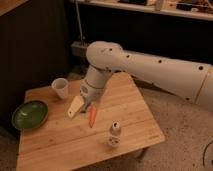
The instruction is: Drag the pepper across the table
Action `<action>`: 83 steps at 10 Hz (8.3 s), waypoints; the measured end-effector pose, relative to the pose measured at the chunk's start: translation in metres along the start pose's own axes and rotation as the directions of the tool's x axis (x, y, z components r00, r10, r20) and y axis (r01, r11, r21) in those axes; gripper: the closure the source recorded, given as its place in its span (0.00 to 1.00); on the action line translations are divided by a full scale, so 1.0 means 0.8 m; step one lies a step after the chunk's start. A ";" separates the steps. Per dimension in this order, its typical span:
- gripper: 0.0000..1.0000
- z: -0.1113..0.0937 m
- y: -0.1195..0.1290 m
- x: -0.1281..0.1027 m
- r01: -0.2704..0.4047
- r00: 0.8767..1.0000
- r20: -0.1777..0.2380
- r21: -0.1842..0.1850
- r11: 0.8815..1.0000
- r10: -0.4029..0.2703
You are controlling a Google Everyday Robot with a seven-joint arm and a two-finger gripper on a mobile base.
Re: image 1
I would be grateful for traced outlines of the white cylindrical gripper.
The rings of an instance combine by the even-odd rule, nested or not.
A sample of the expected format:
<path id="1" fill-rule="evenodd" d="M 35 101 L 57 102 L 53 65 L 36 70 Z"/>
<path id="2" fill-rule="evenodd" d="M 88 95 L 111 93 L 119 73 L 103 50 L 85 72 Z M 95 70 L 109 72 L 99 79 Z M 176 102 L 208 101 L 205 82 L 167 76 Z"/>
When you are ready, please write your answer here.
<path id="1" fill-rule="evenodd" d="M 84 101 L 87 103 L 83 107 L 83 113 L 86 113 L 91 105 L 91 102 L 98 100 L 105 89 L 105 85 L 112 72 L 98 69 L 92 65 L 89 66 L 85 78 L 80 85 L 80 95 L 73 98 L 68 109 L 68 116 L 73 118 L 75 114 L 82 108 Z"/>

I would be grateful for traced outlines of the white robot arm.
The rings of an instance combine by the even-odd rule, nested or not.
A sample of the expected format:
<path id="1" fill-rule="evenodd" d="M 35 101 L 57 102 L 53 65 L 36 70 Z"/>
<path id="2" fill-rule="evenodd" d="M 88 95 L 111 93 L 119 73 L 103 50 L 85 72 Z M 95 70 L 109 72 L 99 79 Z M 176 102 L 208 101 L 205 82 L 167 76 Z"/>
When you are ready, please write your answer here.
<path id="1" fill-rule="evenodd" d="M 119 44 L 95 41 L 83 49 L 89 62 L 80 95 L 68 109 L 73 118 L 104 93 L 108 80 L 122 71 L 213 112 L 213 65 L 125 51 Z"/>

